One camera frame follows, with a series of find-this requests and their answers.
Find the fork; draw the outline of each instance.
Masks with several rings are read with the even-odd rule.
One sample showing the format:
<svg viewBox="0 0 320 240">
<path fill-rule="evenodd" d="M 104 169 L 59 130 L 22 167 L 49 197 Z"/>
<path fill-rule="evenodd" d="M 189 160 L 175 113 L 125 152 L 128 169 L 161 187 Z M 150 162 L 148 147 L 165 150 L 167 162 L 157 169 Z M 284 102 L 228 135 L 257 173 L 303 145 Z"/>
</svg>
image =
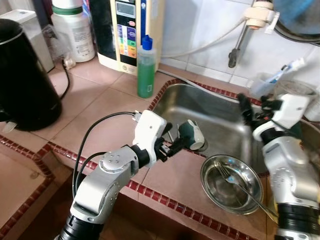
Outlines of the fork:
<svg viewBox="0 0 320 240">
<path fill-rule="evenodd" d="M 247 191 L 243 186 L 241 186 L 240 182 L 238 181 L 237 178 L 232 176 L 228 169 L 221 164 L 221 162 L 216 163 L 216 168 L 219 171 L 220 175 L 224 178 L 225 181 L 227 181 L 230 184 L 235 184 L 237 185 L 243 192 L 245 192 L 248 196 L 252 198 L 252 200 L 255 201 L 255 203 L 271 218 L 273 221 L 275 221 L 278 216 L 271 211 L 268 207 L 266 207 L 263 203 L 261 203 L 259 200 L 255 199 L 255 197 Z"/>
</svg>

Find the pink tile countertop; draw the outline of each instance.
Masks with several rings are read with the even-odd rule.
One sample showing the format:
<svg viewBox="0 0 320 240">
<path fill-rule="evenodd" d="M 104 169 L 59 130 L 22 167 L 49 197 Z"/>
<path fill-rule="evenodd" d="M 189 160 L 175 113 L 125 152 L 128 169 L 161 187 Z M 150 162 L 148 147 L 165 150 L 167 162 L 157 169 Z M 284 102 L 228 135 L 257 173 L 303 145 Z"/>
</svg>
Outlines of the pink tile countertop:
<svg viewBox="0 0 320 240">
<path fill-rule="evenodd" d="M 232 93 L 245 88 L 160 65 L 160 68 L 200 84 Z M 71 87 L 62 100 L 61 117 L 51 126 L 34 132 L 14 130 L 4 137 L 34 152 L 44 145 L 70 159 L 74 159 L 87 129 L 98 119 L 115 112 L 148 109 L 163 85 L 173 77 L 156 73 L 154 94 L 144 99 L 137 96 L 136 77 L 99 64 L 98 59 L 79 63 L 70 71 Z M 61 94 L 67 79 L 60 64 L 49 73 L 55 89 Z M 119 116 L 100 123 L 89 135 L 82 152 L 82 160 L 96 152 L 113 151 L 131 145 L 135 122 L 128 116 Z M 181 151 L 167 162 L 158 162 L 151 169 L 142 168 L 122 193 L 163 214 L 201 232 L 214 240 L 266 240 L 274 224 L 258 210 L 247 216 L 227 213 L 206 196 L 201 186 L 200 168 L 205 158 Z M 94 169 L 95 164 L 88 165 Z M 267 190 L 267 179 L 261 179 Z"/>
</svg>

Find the toothbrush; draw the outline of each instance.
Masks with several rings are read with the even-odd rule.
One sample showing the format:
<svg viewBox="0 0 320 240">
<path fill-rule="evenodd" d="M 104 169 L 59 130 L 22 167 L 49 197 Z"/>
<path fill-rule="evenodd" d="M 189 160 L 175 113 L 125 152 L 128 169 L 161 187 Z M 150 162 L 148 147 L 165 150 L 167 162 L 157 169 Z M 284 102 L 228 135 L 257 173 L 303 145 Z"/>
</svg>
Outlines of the toothbrush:
<svg viewBox="0 0 320 240">
<path fill-rule="evenodd" d="M 303 57 L 290 62 L 288 65 L 284 65 L 280 71 L 278 71 L 275 75 L 267 79 L 265 82 L 270 84 L 275 84 L 283 75 L 291 73 L 293 71 L 297 71 L 299 68 L 305 65 L 305 60 Z"/>
</svg>

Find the green liquid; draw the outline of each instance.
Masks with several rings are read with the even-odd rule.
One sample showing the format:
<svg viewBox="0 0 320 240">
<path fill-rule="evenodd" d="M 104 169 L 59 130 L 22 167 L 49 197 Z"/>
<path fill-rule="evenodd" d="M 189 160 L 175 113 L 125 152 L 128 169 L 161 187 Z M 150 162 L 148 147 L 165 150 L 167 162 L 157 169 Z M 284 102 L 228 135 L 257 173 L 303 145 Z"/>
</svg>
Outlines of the green liquid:
<svg viewBox="0 0 320 240">
<path fill-rule="evenodd" d="M 155 64 L 145 65 L 138 63 L 138 96 L 150 98 L 154 93 Z"/>
</svg>

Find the black electric kettle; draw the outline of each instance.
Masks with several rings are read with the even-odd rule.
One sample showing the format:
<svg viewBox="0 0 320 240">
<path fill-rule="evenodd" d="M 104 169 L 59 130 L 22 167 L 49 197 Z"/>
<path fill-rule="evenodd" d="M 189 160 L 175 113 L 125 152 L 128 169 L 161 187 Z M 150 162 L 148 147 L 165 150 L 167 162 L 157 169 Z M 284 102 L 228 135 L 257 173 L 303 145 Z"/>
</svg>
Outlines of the black electric kettle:
<svg viewBox="0 0 320 240">
<path fill-rule="evenodd" d="M 52 124 L 61 112 L 61 100 L 22 27 L 0 19 L 0 122 L 35 131 Z"/>
</svg>

